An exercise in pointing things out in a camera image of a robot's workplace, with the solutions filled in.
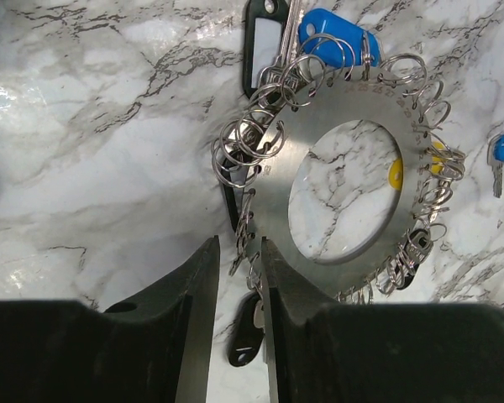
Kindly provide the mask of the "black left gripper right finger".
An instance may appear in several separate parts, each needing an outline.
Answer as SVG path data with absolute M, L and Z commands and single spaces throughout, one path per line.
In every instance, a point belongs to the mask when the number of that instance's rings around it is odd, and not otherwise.
M 504 402 L 504 309 L 342 304 L 261 244 L 273 402 Z

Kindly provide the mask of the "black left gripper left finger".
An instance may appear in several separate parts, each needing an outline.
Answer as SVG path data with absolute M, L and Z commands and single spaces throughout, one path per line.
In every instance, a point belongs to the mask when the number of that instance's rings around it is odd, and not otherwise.
M 203 402 L 219 241 L 99 312 L 73 300 L 0 301 L 0 402 Z

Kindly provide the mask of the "round metal key ring disc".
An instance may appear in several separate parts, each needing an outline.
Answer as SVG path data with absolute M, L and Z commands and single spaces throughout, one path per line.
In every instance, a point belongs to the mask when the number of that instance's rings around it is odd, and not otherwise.
M 406 289 L 444 236 L 438 217 L 465 173 L 464 154 L 438 136 L 451 111 L 443 89 L 413 53 L 336 69 L 300 48 L 211 146 L 218 180 L 244 191 L 231 270 L 259 290 L 267 239 L 340 300 Z M 446 146 L 441 174 L 430 170 L 433 141 Z M 219 172 L 223 157 L 248 170 L 242 184 Z M 401 191 L 387 179 L 397 158 Z

